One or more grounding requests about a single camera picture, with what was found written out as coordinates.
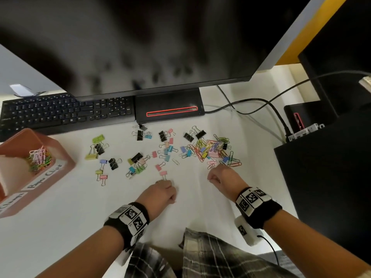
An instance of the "desk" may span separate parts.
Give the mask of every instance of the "desk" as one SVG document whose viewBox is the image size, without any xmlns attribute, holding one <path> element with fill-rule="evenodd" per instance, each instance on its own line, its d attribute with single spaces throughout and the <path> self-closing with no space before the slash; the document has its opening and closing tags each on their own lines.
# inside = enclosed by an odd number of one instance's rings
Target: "desk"
<svg viewBox="0 0 371 278">
<path fill-rule="evenodd" d="M 255 74 L 250 82 L 222 85 L 221 88 L 234 101 L 248 97 L 270 99 L 292 85 L 294 80 L 287 66 L 276 66 Z M 225 104 L 216 87 L 201 88 L 201 95 L 204 104 Z M 283 106 L 300 102 L 299 92 L 293 90 L 277 99 L 274 105 L 286 120 Z M 244 103 L 237 108 L 248 111 L 259 105 Z M 153 138 L 141 142 L 131 134 L 134 122 L 52 136 L 76 161 L 76 168 L 17 215 L 0 220 L 0 276 L 34 277 L 98 230 L 111 212 L 134 201 L 145 188 L 160 179 L 155 164 L 163 159 L 151 158 L 146 171 L 132 180 L 125 177 L 129 168 L 126 160 L 138 152 L 147 155 L 159 150 L 158 132 L 169 128 L 177 134 L 175 148 L 187 144 L 182 135 L 194 125 L 206 131 L 206 139 L 212 139 L 213 134 L 229 137 L 234 156 L 243 164 L 235 168 L 241 177 L 251 186 L 261 187 L 286 211 L 297 216 L 273 151 L 282 144 L 276 137 L 283 139 L 282 126 L 267 108 L 252 117 L 257 122 L 222 110 L 203 117 L 151 123 L 148 131 L 153 133 Z M 118 169 L 105 168 L 108 174 L 105 187 L 96 182 L 94 174 L 100 167 L 99 161 L 84 160 L 92 138 L 100 134 L 104 134 L 110 145 L 101 158 L 123 159 Z M 195 157 L 182 159 L 178 154 L 172 153 L 171 158 L 177 159 L 179 166 L 170 160 L 164 167 L 168 179 L 178 189 L 177 202 L 149 225 L 141 240 L 178 249 L 183 231 L 189 227 L 209 232 L 250 253 L 271 252 L 265 241 L 254 247 L 246 245 L 233 223 L 239 214 L 237 208 L 206 180 L 206 162 L 201 163 Z M 269 236 L 266 237 L 275 249 L 279 249 Z M 105 274 L 105 277 L 123 276 L 124 271 L 117 263 L 113 263 Z"/>
</svg>

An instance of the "forearm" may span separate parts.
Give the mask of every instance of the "forearm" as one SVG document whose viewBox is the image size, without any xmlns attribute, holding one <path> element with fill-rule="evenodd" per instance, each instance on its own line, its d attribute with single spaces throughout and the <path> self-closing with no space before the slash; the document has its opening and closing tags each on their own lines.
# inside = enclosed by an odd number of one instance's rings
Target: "forearm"
<svg viewBox="0 0 371 278">
<path fill-rule="evenodd" d="M 121 234 L 104 226 L 37 278 L 100 278 L 123 250 Z"/>
<path fill-rule="evenodd" d="M 355 278 L 371 269 L 284 210 L 266 221 L 264 230 L 306 278 Z"/>
</svg>

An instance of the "hand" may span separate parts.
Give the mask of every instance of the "hand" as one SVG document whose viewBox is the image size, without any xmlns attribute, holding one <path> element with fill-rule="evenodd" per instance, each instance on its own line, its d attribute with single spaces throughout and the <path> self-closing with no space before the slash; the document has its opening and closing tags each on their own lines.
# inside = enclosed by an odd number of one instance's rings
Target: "hand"
<svg viewBox="0 0 371 278">
<path fill-rule="evenodd" d="M 136 202 L 146 207 L 150 221 L 157 218 L 169 205 L 174 204 L 177 190 L 171 181 L 157 181 L 138 197 Z"/>
<path fill-rule="evenodd" d="M 233 202 L 236 202 L 238 195 L 244 188 L 249 187 L 238 173 L 222 164 L 210 170 L 207 180 Z"/>
</svg>

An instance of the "black wristband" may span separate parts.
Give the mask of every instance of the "black wristband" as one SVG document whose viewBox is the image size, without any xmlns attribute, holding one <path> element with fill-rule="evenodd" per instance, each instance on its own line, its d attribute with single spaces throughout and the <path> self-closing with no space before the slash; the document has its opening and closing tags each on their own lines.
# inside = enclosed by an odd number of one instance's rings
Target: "black wristband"
<svg viewBox="0 0 371 278">
<path fill-rule="evenodd" d="M 123 237 L 123 249 L 127 249 L 137 243 L 149 223 L 150 218 L 145 206 L 132 202 L 114 211 L 108 217 L 104 226 L 108 225 L 117 229 Z"/>
<path fill-rule="evenodd" d="M 243 189 L 237 197 L 236 206 L 246 222 L 255 229 L 263 229 L 264 223 L 282 209 L 280 204 L 258 187 Z"/>
</svg>

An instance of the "monitor stand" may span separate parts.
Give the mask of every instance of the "monitor stand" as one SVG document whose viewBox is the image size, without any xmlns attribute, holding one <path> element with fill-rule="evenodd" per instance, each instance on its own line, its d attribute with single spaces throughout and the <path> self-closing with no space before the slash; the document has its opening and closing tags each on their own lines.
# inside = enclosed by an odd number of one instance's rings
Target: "monitor stand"
<svg viewBox="0 0 371 278">
<path fill-rule="evenodd" d="M 139 124 L 202 115 L 205 110 L 199 88 L 135 96 Z"/>
</svg>

